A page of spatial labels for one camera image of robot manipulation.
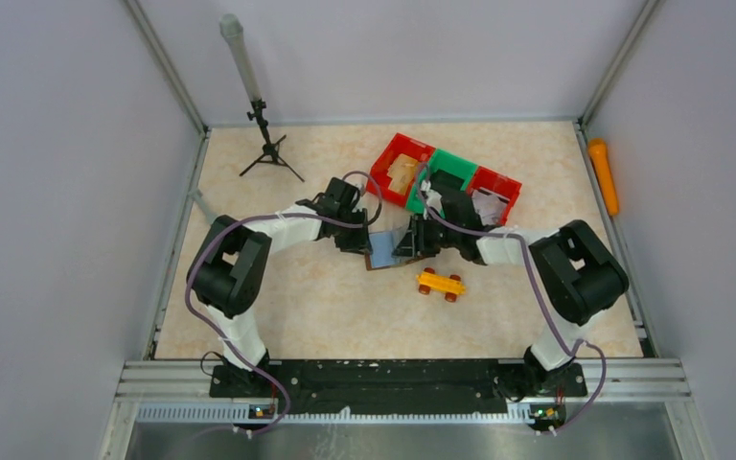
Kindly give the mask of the brown leather card holder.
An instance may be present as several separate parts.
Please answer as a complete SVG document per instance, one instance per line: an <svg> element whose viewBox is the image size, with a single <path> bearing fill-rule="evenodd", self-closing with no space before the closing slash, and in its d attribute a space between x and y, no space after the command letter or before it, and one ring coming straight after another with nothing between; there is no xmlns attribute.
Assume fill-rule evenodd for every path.
<svg viewBox="0 0 736 460"><path fill-rule="evenodd" d="M367 271L397 268L405 265L415 264L422 261L399 260L392 255L395 244L401 239L406 227L396 227L390 230L375 231L369 233L371 253L364 257Z"/></svg>

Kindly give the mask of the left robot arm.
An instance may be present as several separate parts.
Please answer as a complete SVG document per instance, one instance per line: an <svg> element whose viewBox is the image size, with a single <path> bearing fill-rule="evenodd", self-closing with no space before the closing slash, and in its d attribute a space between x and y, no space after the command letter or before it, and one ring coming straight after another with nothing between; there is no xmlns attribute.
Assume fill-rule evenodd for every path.
<svg viewBox="0 0 736 460"><path fill-rule="evenodd" d="M283 211L236 220L217 217L190 265L185 300L188 310L211 326L225 346L233 384L246 396L265 391L267 349L252 307L271 255L306 242L333 239L344 253L369 255L368 216L362 191L334 177L313 199Z"/></svg>

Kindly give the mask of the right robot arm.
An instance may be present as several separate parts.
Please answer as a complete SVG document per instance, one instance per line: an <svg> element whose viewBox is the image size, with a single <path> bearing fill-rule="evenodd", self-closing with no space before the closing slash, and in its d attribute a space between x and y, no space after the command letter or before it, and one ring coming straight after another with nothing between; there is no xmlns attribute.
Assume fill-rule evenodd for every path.
<svg viewBox="0 0 736 460"><path fill-rule="evenodd" d="M425 208L411 217L395 256L431 258L452 248L477 265L522 265L546 322L524 354L523 380L531 392L550 394L589 322L628 290L625 269L584 220L527 232L485 224L463 192L429 189L422 196Z"/></svg>

